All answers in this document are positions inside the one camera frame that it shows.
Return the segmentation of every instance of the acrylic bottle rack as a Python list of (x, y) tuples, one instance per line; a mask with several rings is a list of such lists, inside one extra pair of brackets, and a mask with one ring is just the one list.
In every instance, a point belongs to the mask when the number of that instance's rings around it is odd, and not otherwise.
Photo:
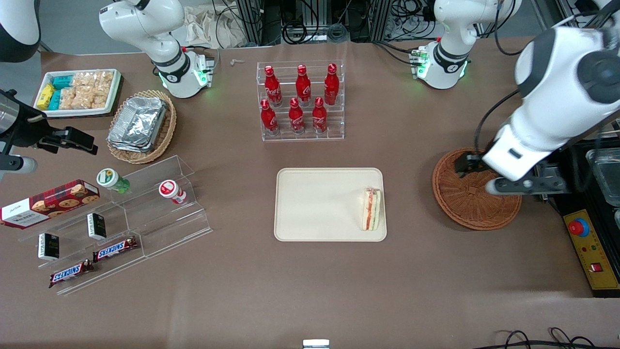
[[(312, 127), (312, 110), (314, 109), (314, 99), (324, 96), (325, 77), (327, 76), (327, 65), (329, 65), (329, 63), (335, 63), (338, 67), (337, 75), (340, 80), (340, 89), (338, 91), (336, 104), (333, 106), (325, 105), (327, 109), (327, 132), (317, 134)], [(306, 131), (301, 135), (296, 135), (291, 129), (288, 110), (290, 108), (290, 99), (297, 97), (295, 81), (297, 80), (297, 66), (300, 64), (306, 65), (306, 74), (308, 78), (310, 78), (312, 89), (312, 103), (308, 107), (301, 107), (304, 112)], [(282, 90), (282, 105), (280, 107), (272, 106), (280, 128), (280, 133), (276, 136), (267, 135), (265, 126), (260, 121), (260, 101), (267, 98), (267, 92), (265, 90), (265, 67), (268, 65), (273, 67), (274, 74), (280, 81), (280, 89)], [(256, 71), (256, 86), (259, 96), (257, 103), (259, 116), (257, 120), (260, 124), (263, 141), (290, 142), (300, 140), (341, 140), (345, 138), (345, 66), (342, 60), (259, 62)]]
[[(39, 266), (46, 271), (42, 277), (48, 280), (51, 274), (85, 259), (92, 261), (93, 252), (136, 237), (138, 247), (93, 263), (94, 271), (52, 288), (57, 294), (75, 292), (212, 231), (205, 209), (196, 201), (192, 184), (187, 178), (192, 173), (192, 169), (176, 155), (162, 160), (123, 176), (130, 182), (130, 189), (124, 194), (100, 189), (102, 198), (99, 202), (81, 207), (75, 213), (70, 212), (64, 219), (52, 219), (36, 225), (31, 228), (32, 231), (28, 229), (30, 234), (20, 241), (36, 244), (36, 237), (42, 232), (59, 236), (60, 258)], [(159, 194), (158, 186), (166, 179), (173, 179), (187, 193), (182, 204), (174, 204)], [(88, 237), (86, 215), (91, 212), (104, 217), (105, 240)]]

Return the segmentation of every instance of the small black box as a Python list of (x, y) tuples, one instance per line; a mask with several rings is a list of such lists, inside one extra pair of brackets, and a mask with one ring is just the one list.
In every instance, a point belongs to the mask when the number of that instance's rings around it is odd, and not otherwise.
[(46, 261), (55, 261), (60, 257), (60, 239), (50, 233), (39, 234), (38, 257)]
[(103, 216), (91, 213), (87, 216), (88, 221), (88, 237), (96, 240), (103, 240), (107, 237), (105, 234), (105, 220)]

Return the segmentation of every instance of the small bottle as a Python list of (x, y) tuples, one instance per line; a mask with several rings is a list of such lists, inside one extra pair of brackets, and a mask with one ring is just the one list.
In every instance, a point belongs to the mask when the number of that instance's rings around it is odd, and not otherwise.
[(179, 187), (177, 182), (171, 179), (167, 179), (159, 185), (159, 193), (161, 196), (172, 200), (172, 202), (177, 205), (185, 202), (185, 199), (187, 198), (187, 193)]
[(336, 75), (336, 65), (329, 63), (327, 66), (327, 76), (325, 77), (325, 103), (328, 106), (336, 104), (338, 98), (338, 90), (340, 89), (340, 80)]
[(100, 186), (123, 194), (129, 190), (129, 181), (121, 177), (118, 172), (111, 168), (104, 168), (97, 175), (97, 184)]
[(327, 110), (323, 106), (323, 98), (317, 97), (314, 100), (312, 110), (312, 126), (317, 134), (324, 134), (327, 131)]
[(273, 73), (273, 67), (268, 65), (265, 67), (265, 90), (267, 91), (267, 98), (277, 108), (282, 105), (282, 90), (280, 89), (280, 81), (275, 77)]
[(260, 119), (263, 120), (265, 133), (271, 137), (278, 135), (280, 133), (280, 128), (278, 127), (278, 121), (275, 119), (275, 111), (269, 106), (269, 101), (263, 99), (260, 102), (260, 107), (262, 108), (260, 111)]
[(295, 88), (297, 89), (299, 105), (302, 107), (308, 107), (312, 99), (312, 93), (310, 91), (310, 79), (306, 74), (306, 66), (303, 64), (297, 66), (297, 81), (295, 81)]
[(299, 107), (297, 98), (291, 98), (291, 109), (288, 111), (288, 117), (291, 119), (291, 129), (296, 135), (302, 135), (306, 131), (304, 125), (304, 112)]

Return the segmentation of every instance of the red button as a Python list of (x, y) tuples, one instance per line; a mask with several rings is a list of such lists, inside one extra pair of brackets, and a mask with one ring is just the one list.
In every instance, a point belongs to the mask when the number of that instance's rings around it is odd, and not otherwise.
[(603, 271), (603, 267), (601, 266), (601, 263), (592, 263), (590, 264), (590, 270), (594, 273), (599, 273)]
[(581, 222), (573, 220), (571, 223), (569, 223), (569, 231), (573, 235), (581, 235), (583, 234), (583, 224), (581, 224)]

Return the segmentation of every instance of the white cloth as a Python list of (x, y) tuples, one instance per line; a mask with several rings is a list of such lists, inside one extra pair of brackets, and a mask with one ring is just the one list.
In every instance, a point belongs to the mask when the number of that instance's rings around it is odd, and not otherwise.
[[(187, 27), (187, 42), (189, 45), (208, 44), (211, 48), (239, 47), (247, 43), (246, 33), (239, 15), (236, 2), (228, 5), (223, 3), (199, 6), (186, 6), (185, 25)], [(215, 26), (218, 25), (218, 35), (215, 36)]]

